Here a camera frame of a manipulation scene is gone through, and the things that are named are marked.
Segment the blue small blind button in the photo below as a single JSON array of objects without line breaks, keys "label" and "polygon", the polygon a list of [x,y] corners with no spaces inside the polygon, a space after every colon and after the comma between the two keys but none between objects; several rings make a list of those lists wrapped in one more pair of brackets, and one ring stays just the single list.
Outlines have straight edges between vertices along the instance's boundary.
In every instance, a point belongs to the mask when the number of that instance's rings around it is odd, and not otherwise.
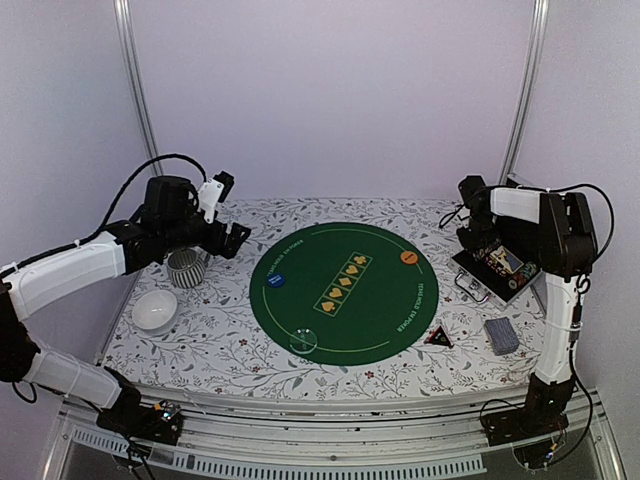
[{"label": "blue small blind button", "polygon": [[280,288],[285,282],[286,277],[281,273],[270,273],[265,280],[265,284],[270,288]]}]

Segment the orange big blind button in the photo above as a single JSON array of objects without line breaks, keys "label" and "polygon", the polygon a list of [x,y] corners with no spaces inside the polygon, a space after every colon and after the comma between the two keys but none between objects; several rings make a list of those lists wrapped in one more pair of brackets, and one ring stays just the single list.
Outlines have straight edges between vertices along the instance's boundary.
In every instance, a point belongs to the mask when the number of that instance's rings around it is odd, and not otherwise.
[{"label": "orange big blind button", "polygon": [[403,251],[400,255],[401,261],[406,265],[415,265],[419,262],[419,256],[414,251]]}]

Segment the black red triangular card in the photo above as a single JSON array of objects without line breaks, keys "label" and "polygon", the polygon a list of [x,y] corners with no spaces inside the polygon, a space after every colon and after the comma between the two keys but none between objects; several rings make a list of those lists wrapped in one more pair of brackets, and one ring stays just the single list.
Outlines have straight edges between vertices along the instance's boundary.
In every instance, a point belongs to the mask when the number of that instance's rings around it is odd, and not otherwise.
[{"label": "black red triangular card", "polygon": [[424,343],[442,346],[449,349],[453,347],[453,343],[442,325],[436,327],[432,332],[430,332],[428,337],[424,340]]}]

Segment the clear round dealer button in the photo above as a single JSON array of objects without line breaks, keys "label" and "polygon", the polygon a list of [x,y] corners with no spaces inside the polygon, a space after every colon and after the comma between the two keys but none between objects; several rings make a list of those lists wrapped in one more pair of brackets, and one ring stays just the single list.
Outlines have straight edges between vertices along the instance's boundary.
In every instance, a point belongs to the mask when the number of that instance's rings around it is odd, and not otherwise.
[{"label": "clear round dealer button", "polygon": [[297,355],[308,355],[314,352],[318,345],[316,333],[309,328],[299,328],[293,331],[289,337],[289,346]]}]

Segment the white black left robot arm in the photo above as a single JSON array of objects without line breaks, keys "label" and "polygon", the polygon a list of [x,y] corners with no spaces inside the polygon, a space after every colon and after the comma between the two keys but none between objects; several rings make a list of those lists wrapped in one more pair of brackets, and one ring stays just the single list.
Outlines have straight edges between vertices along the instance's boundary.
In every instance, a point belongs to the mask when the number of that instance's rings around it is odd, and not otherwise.
[{"label": "white black left robot arm", "polygon": [[98,412],[104,429],[134,436],[160,427],[177,428],[179,409],[168,401],[141,404],[140,391],[123,375],[39,345],[25,320],[47,305],[100,281],[135,273],[186,247],[233,258],[250,234],[226,225],[216,207],[233,188],[222,171],[204,176],[200,187],[178,176],[156,176],[143,203],[127,220],[105,216],[89,236],[3,268],[1,272],[1,380],[26,382],[79,398]]}]

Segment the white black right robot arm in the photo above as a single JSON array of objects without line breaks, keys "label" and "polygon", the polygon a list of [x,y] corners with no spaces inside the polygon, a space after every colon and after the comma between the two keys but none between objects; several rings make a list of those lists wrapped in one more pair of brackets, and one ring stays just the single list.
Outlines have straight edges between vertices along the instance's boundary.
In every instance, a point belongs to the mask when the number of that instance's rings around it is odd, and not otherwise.
[{"label": "white black right robot arm", "polygon": [[479,175],[458,190],[469,216],[457,229],[462,247],[453,256],[458,277],[480,290],[478,302],[504,308],[537,278],[546,288],[542,351],[530,376],[525,404],[491,415],[490,430],[505,425],[527,436],[565,421],[577,375],[574,349],[582,327],[582,298],[605,247],[598,245],[585,184],[560,189],[489,186]]}]

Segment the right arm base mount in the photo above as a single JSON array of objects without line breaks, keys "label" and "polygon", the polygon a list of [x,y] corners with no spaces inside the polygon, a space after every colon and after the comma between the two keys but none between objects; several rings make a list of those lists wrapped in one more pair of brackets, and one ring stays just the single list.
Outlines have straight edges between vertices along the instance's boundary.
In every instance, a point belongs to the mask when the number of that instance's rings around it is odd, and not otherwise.
[{"label": "right arm base mount", "polygon": [[523,407],[503,399],[486,401],[480,410],[479,422],[491,447],[531,441],[512,449],[515,460],[527,470],[549,467],[565,444],[569,425],[564,413],[547,417],[528,416]]}]

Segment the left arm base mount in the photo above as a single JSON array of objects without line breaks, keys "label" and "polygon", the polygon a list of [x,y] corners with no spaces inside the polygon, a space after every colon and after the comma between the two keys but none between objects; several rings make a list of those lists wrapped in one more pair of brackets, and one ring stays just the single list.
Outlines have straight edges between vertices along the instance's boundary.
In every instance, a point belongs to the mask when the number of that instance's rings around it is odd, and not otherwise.
[{"label": "left arm base mount", "polygon": [[103,409],[97,417],[98,427],[115,432],[125,439],[142,439],[176,446],[182,431],[183,416],[166,400],[154,406],[143,406],[140,398],[119,398],[111,408]]}]

